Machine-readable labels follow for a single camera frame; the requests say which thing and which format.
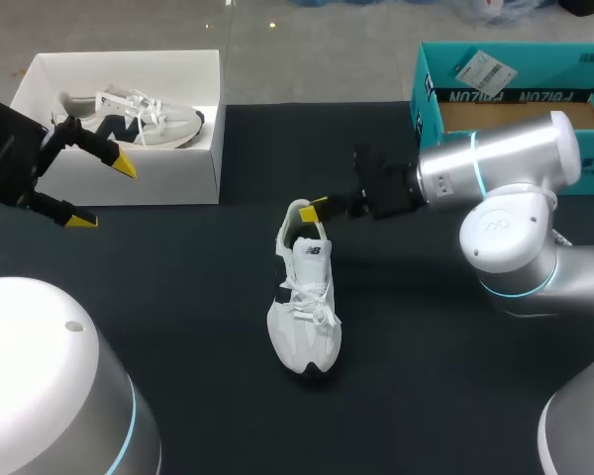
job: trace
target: shoe logo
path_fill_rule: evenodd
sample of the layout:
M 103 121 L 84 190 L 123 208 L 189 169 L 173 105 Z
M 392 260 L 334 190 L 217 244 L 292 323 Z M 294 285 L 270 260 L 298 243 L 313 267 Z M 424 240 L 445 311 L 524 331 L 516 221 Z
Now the shoe logo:
M 489 223 L 484 228 L 484 231 L 498 231 L 498 230 L 506 230 L 508 227 L 511 226 L 511 223 L 508 220 L 501 219 L 496 223 Z
M 133 119 L 130 125 L 126 127 L 126 118 L 123 116 L 106 116 L 95 135 L 106 140 L 133 143 L 139 136 L 139 121 Z

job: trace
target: shoe tongue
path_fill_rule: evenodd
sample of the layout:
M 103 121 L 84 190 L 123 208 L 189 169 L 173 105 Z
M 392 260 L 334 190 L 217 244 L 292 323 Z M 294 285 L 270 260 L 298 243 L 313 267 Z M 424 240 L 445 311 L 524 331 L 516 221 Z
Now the shoe tongue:
M 293 267 L 300 284 L 318 284 L 328 280 L 330 252 L 329 240 L 299 237 L 293 245 Z
M 110 92 L 98 92 L 97 95 L 95 96 L 95 112 L 98 112 L 99 109 L 101 109 L 101 106 L 106 101 L 112 101 L 112 102 L 122 104 L 129 108 L 134 108 L 134 105 L 132 104 L 132 102 L 130 102 L 125 97 L 120 97 L 120 96 L 117 96 L 116 94 L 112 94 Z
M 126 89 L 122 89 L 121 87 L 117 87 L 114 84 L 110 84 L 105 91 L 108 94 L 112 94 L 113 96 L 119 96 L 119 97 L 125 97 L 128 98 L 128 96 L 130 95 L 130 91 L 127 91 Z

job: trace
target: barcode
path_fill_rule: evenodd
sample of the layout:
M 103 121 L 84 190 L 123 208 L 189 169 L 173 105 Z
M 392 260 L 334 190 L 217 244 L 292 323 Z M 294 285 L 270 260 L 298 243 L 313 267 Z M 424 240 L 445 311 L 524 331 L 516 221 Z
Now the barcode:
M 495 64 L 495 67 L 493 67 L 493 69 L 491 69 L 488 74 L 486 74 L 486 77 L 484 77 L 484 79 L 482 79 L 480 81 L 480 83 L 478 84 L 478 88 L 482 88 L 484 87 L 486 84 L 488 84 L 490 82 L 490 80 L 493 78 L 493 76 L 495 74 L 497 74 L 497 72 L 502 68 L 501 64 Z
M 583 52 L 579 62 L 594 62 L 594 52 Z

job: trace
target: white shoe box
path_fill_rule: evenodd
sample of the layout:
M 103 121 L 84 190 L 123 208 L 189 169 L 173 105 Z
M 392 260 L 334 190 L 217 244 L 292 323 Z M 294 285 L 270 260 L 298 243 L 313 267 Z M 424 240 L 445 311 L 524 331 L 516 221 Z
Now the white shoe box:
M 59 92 L 94 96 L 110 84 L 188 104 L 204 114 L 205 124 L 189 148 L 124 148 L 137 168 L 134 180 L 83 150 L 67 148 L 36 190 L 81 206 L 218 203 L 225 129 L 219 52 L 38 54 L 11 107 L 50 129 L 51 112 L 62 111 Z

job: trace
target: teal cardboard box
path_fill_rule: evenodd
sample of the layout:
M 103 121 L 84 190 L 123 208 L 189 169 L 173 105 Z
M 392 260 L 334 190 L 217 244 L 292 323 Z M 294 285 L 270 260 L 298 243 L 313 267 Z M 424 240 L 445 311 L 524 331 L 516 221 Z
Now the teal cardboard box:
M 478 86 L 502 67 L 516 71 L 492 97 L 457 78 L 478 51 L 498 61 L 478 76 Z M 594 195 L 594 44 L 420 46 L 411 114 L 421 149 L 552 110 L 568 115 L 581 150 L 581 179 L 565 194 Z

